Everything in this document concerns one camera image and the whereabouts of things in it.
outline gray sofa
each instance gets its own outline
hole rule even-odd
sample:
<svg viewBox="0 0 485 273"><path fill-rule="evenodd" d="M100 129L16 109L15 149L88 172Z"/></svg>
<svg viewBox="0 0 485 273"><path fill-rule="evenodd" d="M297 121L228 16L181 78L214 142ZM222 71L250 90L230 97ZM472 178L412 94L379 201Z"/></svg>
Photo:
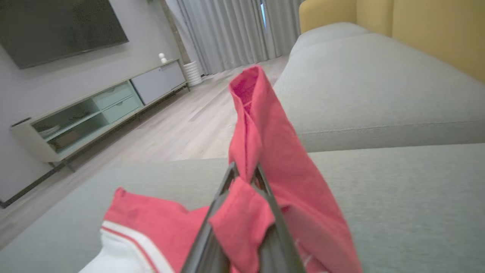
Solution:
<svg viewBox="0 0 485 273"><path fill-rule="evenodd" d="M303 33L275 91L309 152L485 142L485 85L389 37Z"/></svg>
<svg viewBox="0 0 485 273"><path fill-rule="evenodd" d="M484 271L482 83L344 23L303 34L275 90L364 272ZM0 251L0 272L78 272L100 250L117 187L193 209L210 203L226 168L223 158L105 170Z"/></svg>

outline yellow cushion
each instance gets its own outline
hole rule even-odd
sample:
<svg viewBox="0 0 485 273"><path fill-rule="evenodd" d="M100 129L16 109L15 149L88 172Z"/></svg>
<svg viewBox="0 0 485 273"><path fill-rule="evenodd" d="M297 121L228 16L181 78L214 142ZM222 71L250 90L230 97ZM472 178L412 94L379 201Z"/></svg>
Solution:
<svg viewBox="0 0 485 273"><path fill-rule="evenodd" d="M300 5L301 32L339 22L356 22L356 0L306 0Z"/></svg>
<svg viewBox="0 0 485 273"><path fill-rule="evenodd" d="M391 36L393 6L394 0L357 0L357 24Z"/></svg>
<svg viewBox="0 0 485 273"><path fill-rule="evenodd" d="M395 0L393 38L485 83L485 0Z"/></svg>

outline television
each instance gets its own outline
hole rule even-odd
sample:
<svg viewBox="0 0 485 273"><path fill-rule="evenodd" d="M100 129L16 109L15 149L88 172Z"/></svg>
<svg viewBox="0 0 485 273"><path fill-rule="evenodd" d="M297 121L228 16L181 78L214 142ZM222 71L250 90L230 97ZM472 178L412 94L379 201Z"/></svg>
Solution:
<svg viewBox="0 0 485 273"><path fill-rule="evenodd" d="M108 0L0 0L0 43L20 69L126 42Z"/></svg>

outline white fabric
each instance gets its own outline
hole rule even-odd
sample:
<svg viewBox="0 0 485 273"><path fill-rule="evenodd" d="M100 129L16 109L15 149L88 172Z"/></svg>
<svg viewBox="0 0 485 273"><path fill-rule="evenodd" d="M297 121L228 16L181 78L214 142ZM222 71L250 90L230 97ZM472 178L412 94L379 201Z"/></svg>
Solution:
<svg viewBox="0 0 485 273"><path fill-rule="evenodd" d="M104 221L102 227L102 249L80 273L154 272L147 258L153 263L157 272L174 273L165 256L163 256L150 238L144 234L110 221ZM139 247L143 249L147 257L145 257Z"/></svg>
<svg viewBox="0 0 485 273"><path fill-rule="evenodd" d="M151 273L143 254L129 240L101 230L101 252L80 273Z"/></svg>

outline curtain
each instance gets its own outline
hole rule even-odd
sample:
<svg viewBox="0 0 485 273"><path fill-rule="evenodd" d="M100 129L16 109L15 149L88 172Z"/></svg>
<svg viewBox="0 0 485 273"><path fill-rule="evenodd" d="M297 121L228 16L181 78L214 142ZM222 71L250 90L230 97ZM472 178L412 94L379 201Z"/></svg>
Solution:
<svg viewBox="0 0 485 273"><path fill-rule="evenodd" d="M304 0L262 0L270 59L288 55L300 36L299 7Z"/></svg>
<svg viewBox="0 0 485 273"><path fill-rule="evenodd" d="M206 74L289 54L303 0L178 0Z"/></svg>

